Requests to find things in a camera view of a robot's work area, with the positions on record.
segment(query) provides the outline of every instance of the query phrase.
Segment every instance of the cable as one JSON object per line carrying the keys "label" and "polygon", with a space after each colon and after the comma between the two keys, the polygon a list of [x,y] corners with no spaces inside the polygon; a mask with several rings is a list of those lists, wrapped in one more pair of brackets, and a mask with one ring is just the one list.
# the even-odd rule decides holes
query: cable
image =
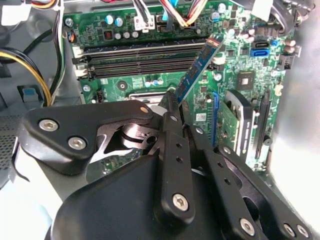
{"label": "cable", "polygon": [[43,80],[43,78],[38,74],[38,72],[34,68],[32,68],[32,66],[27,64],[22,59],[14,56],[13,54],[6,53],[6,50],[4,50],[4,49],[0,49],[0,57],[12,59],[12,60],[18,62],[21,65],[23,65],[30,73],[32,73],[32,75],[35,77],[35,79],[41,85],[41,88],[43,90],[43,94],[45,96],[45,101],[46,101],[45,105],[47,105],[47,106],[51,105],[51,94],[50,94],[49,88],[48,88],[47,84],[45,83],[45,81]]}

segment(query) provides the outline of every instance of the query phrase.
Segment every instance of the screw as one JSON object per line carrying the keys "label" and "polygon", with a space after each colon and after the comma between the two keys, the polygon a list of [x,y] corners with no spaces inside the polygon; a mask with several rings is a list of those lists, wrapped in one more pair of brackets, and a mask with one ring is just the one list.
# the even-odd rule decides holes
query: screw
{"label": "screw", "polygon": [[189,208],[187,199],[179,193],[176,193],[175,195],[173,195],[172,201],[173,201],[173,205],[175,205],[179,210],[183,212],[187,211]]}
{"label": "screw", "polygon": [[173,121],[178,121],[178,119],[175,117],[175,116],[170,116],[170,118],[173,120]]}
{"label": "screw", "polygon": [[199,127],[197,127],[195,130],[198,134],[204,134],[204,131]]}
{"label": "screw", "polygon": [[83,91],[85,91],[85,92],[90,92],[90,90],[91,90],[91,88],[90,88],[89,85],[84,85],[82,89],[83,89]]}
{"label": "screw", "polygon": [[70,17],[68,17],[64,20],[64,24],[71,28],[74,25],[74,21]]}
{"label": "screw", "polygon": [[71,137],[68,141],[68,144],[70,148],[75,150],[82,150],[87,146],[85,140],[77,136]]}
{"label": "screw", "polygon": [[305,236],[306,238],[309,238],[309,234],[308,234],[308,232],[305,230],[305,228],[303,227],[303,226],[301,226],[301,225],[297,225],[297,228],[298,228],[298,230],[299,230],[299,232],[303,235],[303,236]]}
{"label": "screw", "polygon": [[230,151],[230,149],[229,149],[229,148],[224,147],[224,148],[223,148],[223,150],[224,150],[227,154],[231,154],[231,151]]}
{"label": "screw", "polygon": [[48,132],[54,132],[58,129],[58,123],[50,119],[44,119],[39,122],[39,127]]}
{"label": "screw", "polygon": [[288,224],[283,224],[285,230],[290,234],[290,236],[295,237],[296,234],[295,232],[292,230],[292,228],[288,225]]}
{"label": "screw", "polygon": [[146,114],[149,112],[144,106],[140,107],[140,110]]}
{"label": "screw", "polygon": [[255,235],[255,229],[254,226],[252,226],[251,222],[249,222],[247,219],[245,218],[241,218],[240,219],[240,225],[241,228],[250,236],[254,236]]}

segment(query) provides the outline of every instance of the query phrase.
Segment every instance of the white connector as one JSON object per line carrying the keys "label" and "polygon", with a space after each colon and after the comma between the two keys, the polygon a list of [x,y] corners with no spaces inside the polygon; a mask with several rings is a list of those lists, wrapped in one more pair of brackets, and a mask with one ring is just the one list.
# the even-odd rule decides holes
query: white connector
{"label": "white connector", "polygon": [[148,33],[149,30],[156,29],[155,24],[155,16],[151,15],[151,17],[148,18],[148,24],[146,24],[140,17],[135,16],[134,17],[134,30],[141,31],[143,33]]}

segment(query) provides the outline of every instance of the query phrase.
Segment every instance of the black connector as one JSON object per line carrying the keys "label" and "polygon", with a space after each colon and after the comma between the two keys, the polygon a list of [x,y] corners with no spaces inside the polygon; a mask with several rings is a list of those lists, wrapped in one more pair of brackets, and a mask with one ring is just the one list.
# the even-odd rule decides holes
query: black connector
{"label": "black connector", "polygon": [[279,62],[277,64],[277,69],[279,70],[290,70],[294,64],[295,56],[294,55],[284,55],[279,56]]}
{"label": "black connector", "polygon": [[251,44],[253,49],[266,49],[269,48],[270,43],[268,41],[255,41]]}

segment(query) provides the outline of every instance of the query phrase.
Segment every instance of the wire bundle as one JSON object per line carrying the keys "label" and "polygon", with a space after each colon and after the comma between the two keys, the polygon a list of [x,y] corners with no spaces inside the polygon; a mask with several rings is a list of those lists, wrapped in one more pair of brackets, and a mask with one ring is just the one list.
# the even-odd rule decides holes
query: wire bundle
{"label": "wire bundle", "polygon": [[202,10],[205,8],[206,3],[208,0],[193,0],[192,5],[190,7],[188,13],[188,19],[184,19],[180,13],[172,6],[169,0],[159,0],[164,9],[170,13],[182,27],[188,27],[193,24],[199,15],[201,14]]}
{"label": "wire bundle", "polygon": [[136,10],[138,17],[148,24],[148,20],[152,17],[147,5],[144,3],[143,0],[132,0],[133,6]]}

